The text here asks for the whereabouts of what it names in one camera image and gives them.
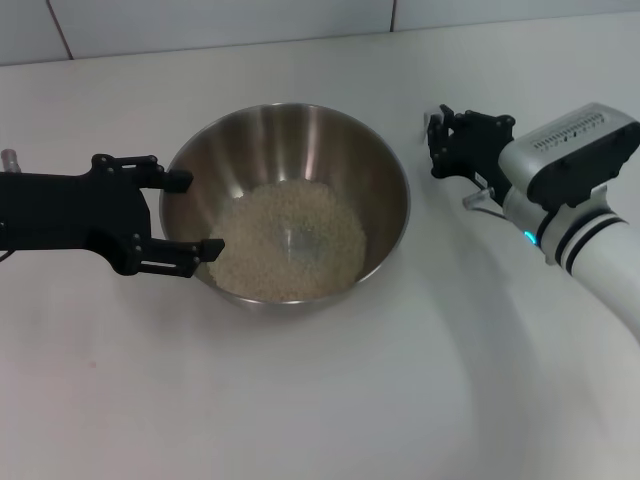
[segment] stainless steel bowl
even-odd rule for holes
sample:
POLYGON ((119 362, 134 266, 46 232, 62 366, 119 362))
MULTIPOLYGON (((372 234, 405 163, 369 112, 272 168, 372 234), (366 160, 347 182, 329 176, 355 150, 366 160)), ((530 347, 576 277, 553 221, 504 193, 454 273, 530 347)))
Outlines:
MULTIPOLYGON (((194 177, 186 194, 160 198, 164 234, 177 241, 208 238, 224 207, 259 185, 306 178, 331 186, 355 210, 367 235, 357 283, 395 249, 409 219, 409 186, 389 146, 366 125, 325 107, 263 105, 229 114, 192 137, 170 168, 194 177)), ((268 303, 221 289, 206 265, 196 276, 228 300, 260 310, 281 312, 340 295, 268 303)))

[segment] white table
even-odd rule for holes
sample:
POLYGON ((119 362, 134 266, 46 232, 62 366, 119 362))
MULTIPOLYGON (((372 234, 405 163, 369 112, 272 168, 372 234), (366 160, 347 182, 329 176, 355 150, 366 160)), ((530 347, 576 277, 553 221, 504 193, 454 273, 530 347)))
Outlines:
MULTIPOLYGON (((98 152, 168 165, 259 103, 353 115, 392 146, 413 210, 339 305, 252 316, 196 280, 118 277, 87 252, 0 267, 0 478, 626 480, 640 477, 640 349, 507 223, 434 181, 425 107, 516 117, 598 100, 640 118, 640 14, 0 69, 0 145, 27 172, 98 152)), ((640 158, 610 203, 640 225, 640 158)), ((148 196, 157 221, 157 196, 148 196)))

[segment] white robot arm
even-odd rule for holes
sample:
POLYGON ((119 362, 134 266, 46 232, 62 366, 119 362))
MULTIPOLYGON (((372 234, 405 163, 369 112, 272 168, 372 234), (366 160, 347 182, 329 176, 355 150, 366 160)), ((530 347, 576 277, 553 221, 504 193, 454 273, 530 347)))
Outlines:
POLYGON ((464 176, 504 218, 599 298, 640 342, 640 235, 607 204, 606 182, 640 145, 640 123, 587 105, 517 140, 515 119, 446 106, 425 117, 432 174, 464 176))

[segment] white tile wall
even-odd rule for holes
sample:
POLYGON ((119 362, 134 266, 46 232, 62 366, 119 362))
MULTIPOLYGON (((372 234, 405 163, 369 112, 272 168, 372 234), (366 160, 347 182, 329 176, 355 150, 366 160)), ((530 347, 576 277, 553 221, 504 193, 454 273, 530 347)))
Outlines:
POLYGON ((389 31, 393 0, 52 0, 74 57, 389 31))
POLYGON ((631 10, 640 10, 640 0, 398 0, 395 29, 631 10))
POLYGON ((45 0, 0 0, 0 65, 66 58, 45 0))

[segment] grout line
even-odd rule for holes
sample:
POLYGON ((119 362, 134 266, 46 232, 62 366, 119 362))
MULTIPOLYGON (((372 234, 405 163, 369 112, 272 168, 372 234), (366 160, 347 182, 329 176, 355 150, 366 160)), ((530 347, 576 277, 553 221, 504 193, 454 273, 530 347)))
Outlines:
POLYGON ((49 13, 51 14, 51 18, 53 19, 53 23, 55 23, 56 28, 58 29, 58 33, 60 34, 60 40, 62 40, 62 44, 64 45, 64 49, 67 51, 67 55, 69 56, 69 60, 73 60, 73 55, 71 54, 71 49, 69 48, 69 44, 67 43, 67 39, 64 38, 64 33, 62 32, 62 28, 60 27, 60 23, 58 22, 58 17, 56 17, 56 12, 53 11, 53 6, 51 5, 51 0, 45 0, 47 3, 47 7, 49 8, 49 13))
POLYGON ((396 30, 396 7, 398 6, 398 0, 393 0, 393 7, 391 9, 391 27, 389 28, 390 32, 395 32, 396 30))

